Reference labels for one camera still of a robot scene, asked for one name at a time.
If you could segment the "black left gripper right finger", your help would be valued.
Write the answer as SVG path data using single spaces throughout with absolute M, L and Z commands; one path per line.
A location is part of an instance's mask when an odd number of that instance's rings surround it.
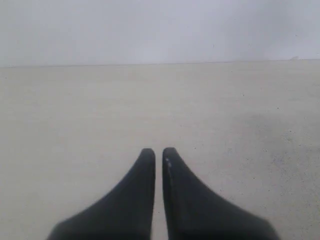
M 275 240 L 272 225 L 207 187 L 174 147 L 162 152 L 162 190 L 170 240 Z

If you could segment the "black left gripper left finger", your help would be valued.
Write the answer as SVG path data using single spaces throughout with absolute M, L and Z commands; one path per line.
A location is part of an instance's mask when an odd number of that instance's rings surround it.
M 155 199 L 156 157 L 141 150 L 124 178 L 103 198 L 57 224 L 49 240 L 149 240 Z

